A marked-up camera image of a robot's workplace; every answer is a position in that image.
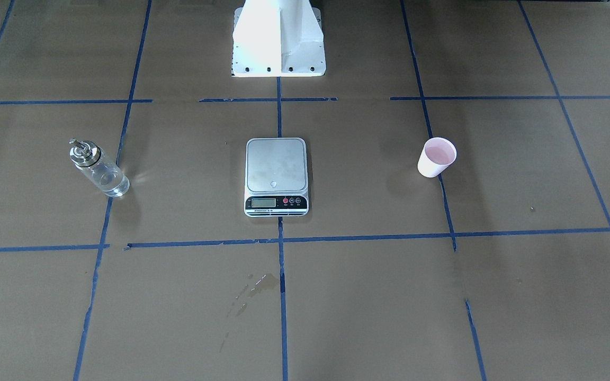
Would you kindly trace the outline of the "white digital kitchen scale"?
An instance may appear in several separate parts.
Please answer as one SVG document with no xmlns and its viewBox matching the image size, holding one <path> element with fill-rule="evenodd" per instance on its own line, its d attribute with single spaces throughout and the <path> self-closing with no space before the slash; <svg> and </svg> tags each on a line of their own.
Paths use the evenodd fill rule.
<svg viewBox="0 0 610 381">
<path fill-rule="evenodd" d="M 307 215 L 307 144 L 302 138 L 253 138 L 245 147 L 247 217 Z"/>
</svg>

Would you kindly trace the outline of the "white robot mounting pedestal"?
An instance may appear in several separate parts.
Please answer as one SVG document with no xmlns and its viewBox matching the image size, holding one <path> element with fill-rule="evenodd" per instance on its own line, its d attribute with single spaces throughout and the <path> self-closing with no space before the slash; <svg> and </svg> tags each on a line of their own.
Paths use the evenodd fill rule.
<svg viewBox="0 0 610 381">
<path fill-rule="evenodd" d="M 310 1 L 246 1 L 234 11 L 234 77 L 319 77 L 326 73 L 321 12 Z"/>
</svg>

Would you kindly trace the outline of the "clear glass sauce dispenser bottle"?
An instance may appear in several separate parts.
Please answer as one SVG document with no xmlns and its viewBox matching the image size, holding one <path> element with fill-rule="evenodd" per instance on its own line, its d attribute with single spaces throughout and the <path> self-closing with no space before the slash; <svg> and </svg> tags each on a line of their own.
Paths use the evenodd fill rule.
<svg viewBox="0 0 610 381">
<path fill-rule="evenodd" d="M 130 181 L 106 152 L 89 140 L 69 141 L 69 157 L 75 167 L 107 197 L 122 197 Z"/>
</svg>

